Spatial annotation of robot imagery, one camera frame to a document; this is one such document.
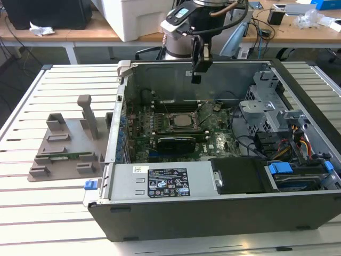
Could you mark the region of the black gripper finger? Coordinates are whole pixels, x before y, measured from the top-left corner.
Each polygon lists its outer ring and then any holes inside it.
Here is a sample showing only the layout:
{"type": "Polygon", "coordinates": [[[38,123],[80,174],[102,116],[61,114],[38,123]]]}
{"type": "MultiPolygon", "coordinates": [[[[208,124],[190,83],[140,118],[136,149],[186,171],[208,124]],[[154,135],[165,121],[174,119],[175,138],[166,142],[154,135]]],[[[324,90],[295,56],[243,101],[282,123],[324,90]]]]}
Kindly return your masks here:
{"type": "Polygon", "coordinates": [[[192,84],[200,84],[201,82],[201,39],[199,36],[194,36],[192,40],[192,84]]]}
{"type": "Polygon", "coordinates": [[[206,73],[213,63],[212,55],[210,52],[210,44],[205,43],[202,47],[201,54],[201,72],[206,73]]]}

